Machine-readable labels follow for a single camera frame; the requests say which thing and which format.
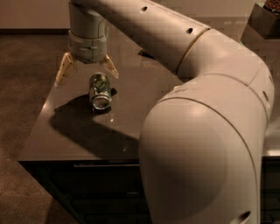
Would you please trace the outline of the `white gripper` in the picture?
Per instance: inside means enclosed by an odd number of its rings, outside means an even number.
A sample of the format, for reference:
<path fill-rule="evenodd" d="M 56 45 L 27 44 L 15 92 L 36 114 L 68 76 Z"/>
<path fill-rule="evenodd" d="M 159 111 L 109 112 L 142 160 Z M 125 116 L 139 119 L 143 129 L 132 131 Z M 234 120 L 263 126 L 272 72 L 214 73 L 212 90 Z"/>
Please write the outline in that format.
<path fill-rule="evenodd" d="M 100 38 L 81 38 L 74 35 L 71 31 L 68 33 L 68 50 L 65 52 L 59 65 L 59 71 L 55 78 L 55 87 L 63 86 L 71 73 L 75 72 L 78 67 L 76 60 L 85 63 L 100 64 L 116 79 L 119 78 L 119 73 L 116 67 L 107 55 L 107 36 L 102 35 Z"/>

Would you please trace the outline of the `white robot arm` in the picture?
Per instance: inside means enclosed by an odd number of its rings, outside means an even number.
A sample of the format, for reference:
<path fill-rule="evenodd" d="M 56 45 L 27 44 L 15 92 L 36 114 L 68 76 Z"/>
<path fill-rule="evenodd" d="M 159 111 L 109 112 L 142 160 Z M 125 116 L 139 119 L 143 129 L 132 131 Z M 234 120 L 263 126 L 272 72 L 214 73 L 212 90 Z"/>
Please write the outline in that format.
<path fill-rule="evenodd" d="M 69 0 L 69 12 L 58 83 L 78 63 L 115 71 L 106 23 L 182 80 L 153 107 L 140 134 L 152 223 L 260 224 L 263 142 L 275 94 L 262 59 L 151 0 Z"/>

